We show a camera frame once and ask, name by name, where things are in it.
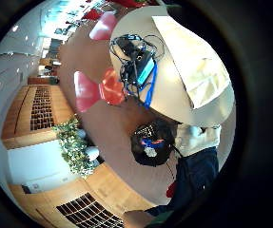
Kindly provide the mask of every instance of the red chair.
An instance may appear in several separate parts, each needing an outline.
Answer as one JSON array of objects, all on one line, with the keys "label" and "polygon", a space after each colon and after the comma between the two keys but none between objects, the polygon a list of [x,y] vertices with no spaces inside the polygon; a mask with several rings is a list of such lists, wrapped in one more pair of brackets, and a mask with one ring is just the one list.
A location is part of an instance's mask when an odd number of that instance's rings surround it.
[{"label": "red chair", "polygon": [[76,107],[78,111],[85,112],[101,99],[99,87],[81,71],[76,71],[73,76]]},{"label": "red chair", "polygon": [[118,81],[112,67],[106,70],[103,82],[96,84],[83,72],[74,73],[76,107],[79,112],[86,112],[96,102],[104,100],[109,105],[118,105],[124,99],[123,85]]},{"label": "red chair", "polygon": [[101,16],[95,27],[89,33],[89,37],[92,40],[109,40],[116,24],[117,19],[114,14],[107,11]]},{"label": "red chair", "polygon": [[100,95],[110,105],[118,105],[125,99],[123,84],[118,81],[118,77],[113,67],[106,70],[102,83],[99,84]]},{"label": "red chair", "polygon": [[107,2],[118,3],[126,8],[140,8],[145,5],[145,3],[137,3],[133,0],[107,0]]},{"label": "red chair", "polygon": [[87,12],[82,18],[81,20],[93,20],[96,21],[98,20],[101,16],[102,16],[102,12],[98,11],[97,9],[91,9],[89,12]]}]

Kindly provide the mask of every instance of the backpack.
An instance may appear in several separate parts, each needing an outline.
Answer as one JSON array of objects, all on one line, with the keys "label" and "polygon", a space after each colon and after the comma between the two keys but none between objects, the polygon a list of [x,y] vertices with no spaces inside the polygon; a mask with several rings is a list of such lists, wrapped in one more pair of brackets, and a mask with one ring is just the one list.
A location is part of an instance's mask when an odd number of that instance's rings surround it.
[{"label": "backpack", "polygon": [[160,118],[138,126],[130,140],[135,161],[149,166],[164,164],[175,143],[170,123]]}]

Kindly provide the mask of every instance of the dark pants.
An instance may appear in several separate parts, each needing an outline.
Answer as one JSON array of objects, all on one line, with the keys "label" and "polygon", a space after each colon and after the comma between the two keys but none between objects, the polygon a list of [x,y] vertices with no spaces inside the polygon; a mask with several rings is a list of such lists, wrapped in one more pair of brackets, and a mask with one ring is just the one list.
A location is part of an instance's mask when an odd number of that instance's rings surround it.
[{"label": "dark pants", "polygon": [[168,205],[159,205],[146,210],[152,216],[187,207],[209,186],[219,172],[216,147],[178,159],[176,165],[176,188]]}]

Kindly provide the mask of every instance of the green plant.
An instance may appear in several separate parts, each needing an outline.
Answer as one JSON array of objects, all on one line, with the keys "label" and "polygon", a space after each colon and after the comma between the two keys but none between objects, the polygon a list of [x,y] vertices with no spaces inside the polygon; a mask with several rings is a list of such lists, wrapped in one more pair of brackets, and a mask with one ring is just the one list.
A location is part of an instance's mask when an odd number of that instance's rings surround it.
[{"label": "green plant", "polygon": [[52,129],[56,132],[59,140],[62,157],[68,163],[70,171],[86,177],[93,173],[94,163],[89,161],[88,155],[84,153],[87,142],[78,134],[79,122],[74,116],[64,123],[55,125]]}]

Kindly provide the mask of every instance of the wooden floor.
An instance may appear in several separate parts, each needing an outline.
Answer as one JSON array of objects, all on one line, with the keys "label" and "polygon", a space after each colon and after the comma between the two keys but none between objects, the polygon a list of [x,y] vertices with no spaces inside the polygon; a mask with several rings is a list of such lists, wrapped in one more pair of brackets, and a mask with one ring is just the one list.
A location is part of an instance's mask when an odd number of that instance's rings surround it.
[{"label": "wooden floor", "polygon": [[[94,23],[79,27],[60,48],[61,67],[58,71],[60,87],[76,112],[73,73],[83,71],[93,81],[100,83],[104,71],[111,67],[108,41],[93,41],[88,37]],[[139,106],[133,99],[111,106],[98,102],[86,113],[78,113],[83,128],[93,142],[99,146],[101,156],[119,177],[136,192],[155,204],[168,203],[166,189],[173,182],[170,170],[164,165],[149,167],[138,164],[130,151],[130,135],[140,124],[153,120],[154,114]],[[221,164],[231,148],[234,136],[235,113],[225,123],[230,129],[223,134]],[[168,162],[172,172],[176,160]]]}]

